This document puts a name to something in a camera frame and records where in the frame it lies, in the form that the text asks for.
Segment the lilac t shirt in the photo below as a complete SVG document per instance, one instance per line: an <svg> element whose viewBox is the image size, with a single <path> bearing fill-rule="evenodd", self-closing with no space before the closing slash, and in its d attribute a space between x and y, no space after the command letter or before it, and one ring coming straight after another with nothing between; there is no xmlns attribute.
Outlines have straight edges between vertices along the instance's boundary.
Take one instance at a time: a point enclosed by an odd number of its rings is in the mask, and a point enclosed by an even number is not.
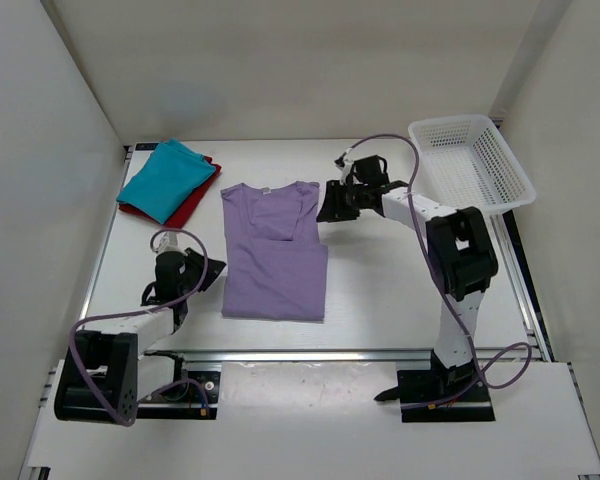
<svg viewBox="0 0 600 480"><path fill-rule="evenodd" d="M328 248L316 221L319 184L221 191L227 255L222 315L320 322Z"/></svg>

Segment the red t shirt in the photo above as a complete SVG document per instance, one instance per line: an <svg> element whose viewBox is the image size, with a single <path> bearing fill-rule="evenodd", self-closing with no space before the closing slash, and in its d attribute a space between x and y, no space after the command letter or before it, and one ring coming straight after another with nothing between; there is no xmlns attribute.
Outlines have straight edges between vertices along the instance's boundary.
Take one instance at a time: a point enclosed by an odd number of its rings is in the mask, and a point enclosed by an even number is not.
<svg viewBox="0 0 600 480"><path fill-rule="evenodd" d="M209 156L204 156L204 160L210 164L214 169L214 173L199 187L193 190L189 196L179 205L179 207L170 215L170 217L164 222L158 222L146 213L142 212L138 208L125 203L119 203L118 209L124 213L145 219L154 224L159 224L168 228L182 228L185 226L189 218L193 215L194 211L202 201L205 194L215 183L220 175L222 167L216 164L213 159Z"/></svg>

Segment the teal t shirt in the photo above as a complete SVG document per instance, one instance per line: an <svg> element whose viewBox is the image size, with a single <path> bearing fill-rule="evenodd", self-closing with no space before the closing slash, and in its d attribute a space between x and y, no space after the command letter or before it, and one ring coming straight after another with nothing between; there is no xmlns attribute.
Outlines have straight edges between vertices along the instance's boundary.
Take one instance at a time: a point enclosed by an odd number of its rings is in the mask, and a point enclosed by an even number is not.
<svg viewBox="0 0 600 480"><path fill-rule="evenodd" d="M175 139L160 142L140 171L123 187L116 201L165 225L189 195L215 171L202 154L181 142Z"/></svg>

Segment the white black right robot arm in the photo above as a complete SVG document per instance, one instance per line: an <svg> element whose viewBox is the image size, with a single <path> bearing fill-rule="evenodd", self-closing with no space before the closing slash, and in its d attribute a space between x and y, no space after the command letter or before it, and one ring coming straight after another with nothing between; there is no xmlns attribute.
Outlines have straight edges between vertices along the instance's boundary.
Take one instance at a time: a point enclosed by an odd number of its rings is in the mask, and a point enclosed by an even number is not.
<svg viewBox="0 0 600 480"><path fill-rule="evenodd" d="M484 294L498 271L498 262L482 213L456 209L412 192L409 183L392 181L387 162L374 155L335 162L338 180L326 184L319 222L352 221L361 211L411 228L422 241L424 259L441 295L440 328L426 370L402 370L392 394L410 408L428 408L466 392L477 376L473 337Z"/></svg>

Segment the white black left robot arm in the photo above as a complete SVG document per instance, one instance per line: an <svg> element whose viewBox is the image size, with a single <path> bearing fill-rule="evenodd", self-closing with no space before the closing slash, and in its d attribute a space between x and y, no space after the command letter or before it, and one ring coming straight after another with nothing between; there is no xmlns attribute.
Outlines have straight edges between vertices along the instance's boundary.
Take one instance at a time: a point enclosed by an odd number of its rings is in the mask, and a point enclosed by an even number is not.
<svg viewBox="0 0 600 480"><path fill-rule="evenodd" d="M159 397L174 402L193 389L205 416L204 383L185 371L182 355L154 345L183 326L188 296L207 290L225 268L225 262L191 248L157 254L140 315L107 318L102 327L70 335L54 400L56 418L129 426L141 402Z"/></svg>

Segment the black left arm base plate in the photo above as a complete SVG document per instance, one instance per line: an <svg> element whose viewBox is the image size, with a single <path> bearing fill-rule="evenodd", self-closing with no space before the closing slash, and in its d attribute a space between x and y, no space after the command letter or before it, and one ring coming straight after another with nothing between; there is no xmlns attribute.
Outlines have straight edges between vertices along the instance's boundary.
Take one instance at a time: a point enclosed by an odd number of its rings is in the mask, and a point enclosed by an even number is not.
<svg viewBox="0 0 600 480"><path fill-rule="evenodd" d="M193 384L181 385L140 403L140 420L215 420L217 417L222 366L220 363L186 362L183 371L206 394L202 404L200 389Z"/></svg>

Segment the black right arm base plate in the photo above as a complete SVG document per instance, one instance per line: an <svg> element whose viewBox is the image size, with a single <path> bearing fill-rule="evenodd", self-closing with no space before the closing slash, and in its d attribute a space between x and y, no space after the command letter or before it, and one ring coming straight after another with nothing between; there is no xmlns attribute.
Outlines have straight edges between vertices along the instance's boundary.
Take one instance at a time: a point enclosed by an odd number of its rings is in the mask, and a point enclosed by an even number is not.
<svg viewBox="0 0 600 480"><path fill-rule="evenodd" d="M398 402L403 423L493 422L496 415L488 388L475 377L448 385L440 370L398 369L397 385L374 397Z"/></svg>

